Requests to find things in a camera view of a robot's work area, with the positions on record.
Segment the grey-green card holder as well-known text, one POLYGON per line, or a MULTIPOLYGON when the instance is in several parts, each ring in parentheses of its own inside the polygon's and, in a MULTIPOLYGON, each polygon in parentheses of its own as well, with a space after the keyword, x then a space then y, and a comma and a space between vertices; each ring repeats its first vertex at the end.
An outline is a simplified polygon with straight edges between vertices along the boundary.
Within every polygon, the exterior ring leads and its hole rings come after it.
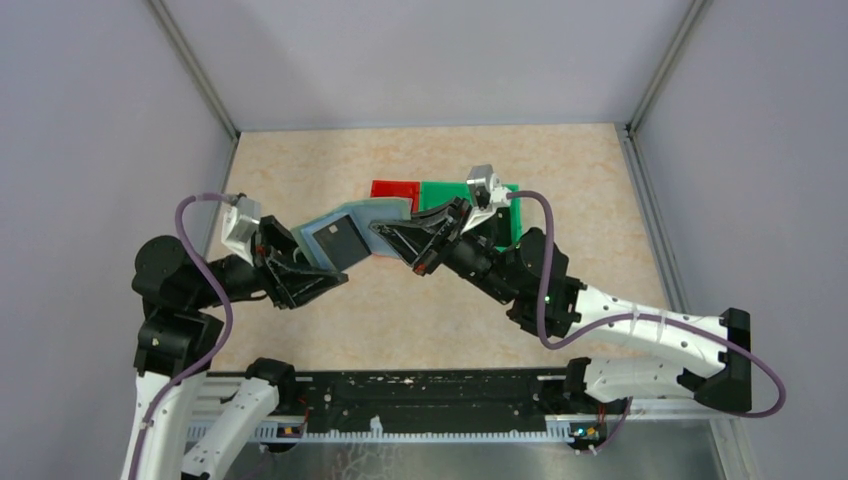
POLYGON ((409 199, 376 197, 344 203, 294 227, 291 233, 310 265, 344 271, 371 255, 399 259, 397 252, 369 225, 377 220, 410 218, 409 199))

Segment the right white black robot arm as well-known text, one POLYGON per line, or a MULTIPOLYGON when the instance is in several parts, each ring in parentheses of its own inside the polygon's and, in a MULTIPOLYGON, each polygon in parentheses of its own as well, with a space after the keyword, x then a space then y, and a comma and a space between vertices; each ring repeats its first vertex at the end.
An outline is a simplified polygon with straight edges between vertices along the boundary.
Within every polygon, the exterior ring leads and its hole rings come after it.
POLYGON ((419 275, 446 267, 506 306, 507 317, 550 350, 580 339, 639 352, 630 361, 576 359, 563 398, 576 412, 626 397, 690 398, 713 410, 753 413, 750 316, 731 308, 697 316, 641 305, 568 274, 554 241, 550 203, 540 200, 543 228, 533 227, 505 249, 474 232, 476 209, 450 202, 403 220, 375 220, 385 240, 419 275))

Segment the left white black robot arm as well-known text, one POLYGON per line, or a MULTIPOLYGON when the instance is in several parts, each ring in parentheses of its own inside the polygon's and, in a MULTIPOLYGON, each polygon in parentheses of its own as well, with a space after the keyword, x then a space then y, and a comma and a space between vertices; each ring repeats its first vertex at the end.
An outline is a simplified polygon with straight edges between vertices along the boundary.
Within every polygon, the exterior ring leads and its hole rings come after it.
POLYGON ((184 448, 212 360, 232 332, 233 304, 269 299, 278 309, 295 309, 348 280, 297 258, 293 235, 272 216, 233 225, 225 238, 233 252, 213 262, 173 236, 148 241, 136 256, 132 288, 145 319, 134 357, 136 429, 124 479, 221 479, 268 415, 301 404, 295 368, 259 358, 213 426, 184 448))

